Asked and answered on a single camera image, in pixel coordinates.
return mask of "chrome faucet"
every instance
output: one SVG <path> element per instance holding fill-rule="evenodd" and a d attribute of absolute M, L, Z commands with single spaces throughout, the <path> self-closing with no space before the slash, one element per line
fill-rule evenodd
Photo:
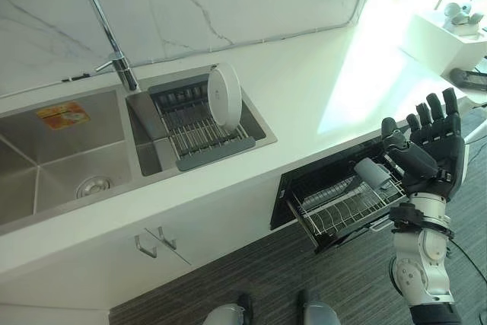
<path fill-rule="evenodd" d="M 113 53 L 110 55 L 110 61 L 104 63 L 102 66 L 96 68 L 96 71 L 99 72 L 101 69 L 106 68 L 107 66 L 112 65 L 115 69 L 116 73 L 119 75 L 120 81 L 122 84 L 129 90 L 129 91 L 137 91 L 138 84 L 137 78 L 130 67 L 129 60 L 123 55 L 122 50 L 119 47 L 119 44 L 115 40 L 115 37 L 110 29 L 110 25 L 108 24 L 108 20 L 103 13 L 101 8 L 100 2 L 98 0 L 90 0 L 91 5 L 93 5 L 93 9 L 95 14 L 97 15 L 98 21 L 100 22 L 101 27 L 105 31 L 108 40 L 110 41 L 110 45 L 112 45 Z"/>

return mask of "open dishwasher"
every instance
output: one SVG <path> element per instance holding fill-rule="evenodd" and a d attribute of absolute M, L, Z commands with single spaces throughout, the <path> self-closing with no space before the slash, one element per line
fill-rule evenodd
<path fill-rule="evenodd" d="M 380 165 L 390 179 L 373 190 L 354 171 L 364 158 Z M 271 230 L 297 219 L 318 253 L 388 226 L 392 205 L 407 200 L 400 170 L 384 155 L 380 137 L 283 174 Z"/>

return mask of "sticker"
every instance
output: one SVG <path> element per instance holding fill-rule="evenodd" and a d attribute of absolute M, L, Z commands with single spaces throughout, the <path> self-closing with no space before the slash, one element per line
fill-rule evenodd
<path fill-rule="evenodd" d="M 90 120 L 84 109 L 76 102 L 68 102 L 58 106 L 43 108 L 36 112 L 51 129 L 65 129 Z"/>

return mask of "white countertop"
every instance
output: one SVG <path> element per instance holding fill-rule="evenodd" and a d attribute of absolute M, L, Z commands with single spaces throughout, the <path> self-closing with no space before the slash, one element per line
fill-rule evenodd
<path fill-rule="evenodd" d="M 375 137 L 385 116 L 404 121 L 426 95 L 450 87 L 397 48 L 354 28 L 192 56 L 135 72 L 147 78 L 223 61 L 235 67 L 276 143 L 0 236 L 0 282 L 75 248 L 130 234 L 139 229 L 138 222 L 171 207 L 278 176 Z M 110 73 L 19 94 L 1 99 L 0 113 L 117 83 Z"/>

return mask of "marble wall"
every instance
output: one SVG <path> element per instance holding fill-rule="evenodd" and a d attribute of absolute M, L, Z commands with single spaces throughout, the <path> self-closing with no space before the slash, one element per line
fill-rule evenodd
<path fill-rule="evenodd" d="M 365 0 L 100 0 L 134 64 L 356 21 Z M 92 72 L 111 52 L 88 0 L 0 0 L 0 95 Z"/>

